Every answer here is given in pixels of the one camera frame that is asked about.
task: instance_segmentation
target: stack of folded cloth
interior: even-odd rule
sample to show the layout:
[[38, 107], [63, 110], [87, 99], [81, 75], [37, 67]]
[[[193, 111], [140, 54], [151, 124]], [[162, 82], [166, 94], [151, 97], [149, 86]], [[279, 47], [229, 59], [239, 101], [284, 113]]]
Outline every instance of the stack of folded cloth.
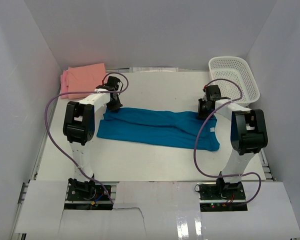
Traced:
[[[88, 66], [69, 67], [67, 71], [63, 71], [60, 76], [61, 93], [67, 92], [85, 92], [94, 91], [95, 88], [102, 84], [102, 80], [106, 75], [104, 63], [93, 64]], [[79, 99], [85, 98], [89, 93], [78, 93], [62, 95], [62, 99]]]

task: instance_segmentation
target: gray wall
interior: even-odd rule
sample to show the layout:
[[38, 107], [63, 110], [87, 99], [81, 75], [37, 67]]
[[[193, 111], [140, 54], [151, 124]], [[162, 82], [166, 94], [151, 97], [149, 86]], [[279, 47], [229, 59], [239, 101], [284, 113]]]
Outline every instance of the gray wall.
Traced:
[[61, 68], [208, 69], [245, 58], [276, 0], [25, 0]]
[[0, 0], [0, 240], [10, 237], [60, 71], [24, 1]]
[[278, 0], [247, 56], [266, 117], [265, 153], [300, 227], [300, 0]]

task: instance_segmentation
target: white basket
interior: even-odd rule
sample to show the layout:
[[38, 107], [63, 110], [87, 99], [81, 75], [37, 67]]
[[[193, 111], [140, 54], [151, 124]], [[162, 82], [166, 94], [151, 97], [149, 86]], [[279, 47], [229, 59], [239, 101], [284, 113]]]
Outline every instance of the white basket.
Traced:
[[[256, 80], [250, 70], [248, 63], [236, 56], [218, 56], [209, 61], [210, 81], [215, 79], [228, 79], [236, 84], [242, 90], [243, 98], [236, 103], [243, 107], [254, 103], [260, 97], [260, 92]], [[240, 92], [237, 87], [227, 81], [215, 81], [223, 97], [237, 99]]]

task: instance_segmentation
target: blue wire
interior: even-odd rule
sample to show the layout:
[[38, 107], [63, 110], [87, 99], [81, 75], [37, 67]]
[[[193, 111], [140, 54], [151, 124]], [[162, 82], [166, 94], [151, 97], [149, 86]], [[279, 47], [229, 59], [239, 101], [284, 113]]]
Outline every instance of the blue wire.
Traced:
[[103, 194], [101, 194], [96, 200], [94, 200], [94, 202], [96, 203], [102, 196]]

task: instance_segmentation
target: blue towel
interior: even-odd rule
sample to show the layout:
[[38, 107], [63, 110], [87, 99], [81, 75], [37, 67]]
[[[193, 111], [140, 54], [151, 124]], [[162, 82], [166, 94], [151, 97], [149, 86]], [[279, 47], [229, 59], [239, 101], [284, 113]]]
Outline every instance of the blue towel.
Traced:
[[[102, 139], [193, 149], [198, 131], [204, 122], [193, 111], [152, 111], [124, 107], [119, 112], [106, 111], [100, 121], [97, 137]], [[215, 132], [217, 119], [213, 116], [204, 127], [197, 149], [217, 151]]]

